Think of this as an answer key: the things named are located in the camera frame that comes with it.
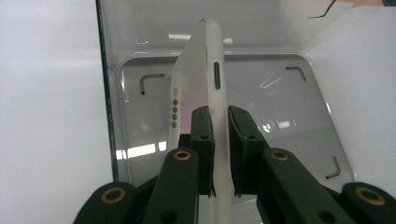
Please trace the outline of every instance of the brass insert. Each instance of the brass insert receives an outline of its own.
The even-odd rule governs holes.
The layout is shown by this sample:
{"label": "brass insert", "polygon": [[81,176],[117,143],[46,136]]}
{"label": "brass insert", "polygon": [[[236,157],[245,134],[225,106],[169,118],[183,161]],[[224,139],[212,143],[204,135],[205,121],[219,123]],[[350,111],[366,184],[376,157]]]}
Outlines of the brass insert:
{"label": "brass insert", "polygon": [[289,159],[288,154],[281,152],[281,151],[273,151],[271,153],[271,157],[273,159],[279,160],[279,161],[286,161]]}
{"label": "brass insert", "polygon": [[[108,198],[108,195],[112,192],[117,192],[119,195],[116,198]],[[101,200],[102,203],[106,203],[106,204],[119,203],[120,201],[122,201],[125,195],[126,195],[125,189],[112,188],[106,190],[105,193],[102,194]]]}
{"label": "brass insert", "polygon": [[384,197],[372,189],[358,187],[356,188],[356,194],[360,199],[372,205],[382,206],[385,204]]}
{"label": "brass insert", "polygon": [[175,159],[178,161],[186,161],[191,158],[191,153],[188,151],[178,151],[174,154]]}

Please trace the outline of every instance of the screw hole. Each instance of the screw hole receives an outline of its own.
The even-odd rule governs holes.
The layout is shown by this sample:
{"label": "screw hole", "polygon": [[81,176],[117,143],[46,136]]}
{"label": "screw hole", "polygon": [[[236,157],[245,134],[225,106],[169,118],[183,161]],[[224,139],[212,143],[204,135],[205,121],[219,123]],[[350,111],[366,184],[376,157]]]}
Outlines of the screw hole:
{"label": "screw hole", "polygon": [[288,154],[281,151],[273,151],[271,157],[279,161],[286,161],[289,159]]}
{"label": "screw hole", "polygon": [[325,223],[334,223],[336,220],[335,216],[332,213],[324,210],[318,211],[318,217]]}
{"label": "screw hole", "polygon": [[177,213],[174,211],[166,211],[161,215],[161,223],[171,224],[177,219]]}
{"label": "screw hole", "polygon": [[113,204],[119,203],[125,197],[126,191],[122,188],[112,188],[106,190],[101,197],[102,203]]}
{"label": "screw hole", "polygon": [[365,202],[372,205],[381,206],[385,204],[385,199],[379,193],[374,190],[367,189],[364,187],[356,188],[356,193]]}
{"label": "screw hole", "polygon": [[186,161],[191,157],[191,154],[188,151],[178,151],[174,154],[174,157],[178,161]]}

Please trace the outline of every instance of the white wall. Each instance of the white wall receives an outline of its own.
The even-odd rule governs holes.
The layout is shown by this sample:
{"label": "white wall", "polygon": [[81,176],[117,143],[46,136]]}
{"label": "white wall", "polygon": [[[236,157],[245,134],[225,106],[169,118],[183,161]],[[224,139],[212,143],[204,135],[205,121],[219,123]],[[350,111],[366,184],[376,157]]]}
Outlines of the white wall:
{"label": "white wall", "polygon": [[94,1],[1,1],[0,52],[0,223],[71,223],[112,181]]}
{"label": "white wall", "polygon": [[396,197],[395,7],[356,7],[319,34],[305,57],[332,111],[356,180]]}

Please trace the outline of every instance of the white surface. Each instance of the white surface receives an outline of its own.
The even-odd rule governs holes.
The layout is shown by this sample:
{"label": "white surface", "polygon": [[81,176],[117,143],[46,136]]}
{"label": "white surface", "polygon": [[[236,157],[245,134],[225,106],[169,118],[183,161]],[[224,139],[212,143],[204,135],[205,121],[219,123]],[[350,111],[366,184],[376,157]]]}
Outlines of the white surface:
{"label": "white surface", "polygon": [[110,182],[94,1],[0,5],[0,222],[71,223]]}
{"label": "white surface", "polygon": [[396,196],[395,7],[356,7],[307,47],[357,181]]}

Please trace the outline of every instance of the black plastic bracket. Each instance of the black plastic bracket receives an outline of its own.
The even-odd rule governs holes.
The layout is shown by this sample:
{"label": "black plastic bracket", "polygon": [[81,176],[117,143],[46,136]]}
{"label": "black plastic bracket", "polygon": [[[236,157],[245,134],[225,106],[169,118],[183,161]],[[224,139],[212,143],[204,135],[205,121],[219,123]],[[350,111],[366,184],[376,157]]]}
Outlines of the black plastic bracket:
{"label": "black plastic bracket", "polygon": [[259,159],[269,146],[246,110],[230,105],[228,120],[235,195],[257,194]]}
{"label": "black plastic bracket", "polygon": [[[262,177],[286,223],[354,223],[335,199],[289,151],[267,148],[260,162]],[[268,192],[259,191],[258,203],[268,203]],[[268,212],[262,217],[273,219]]]}
{"label": "black plastic bracket", "polygon": [[166,155],[143,224],[196,223],[198,163],[198,153],[188,148]]}
{"label": "black plastic bracket", "polygon": [[396,200],[375,186],[346,184],[340,202],[357,223],[396,223]]}
{"label": "black plastic bracket", "polygon": [[199,194],[209,195],[216,191],[213,185],[215,137],[209,107],[202,106],[192,111],[190,148],[199,155]]}

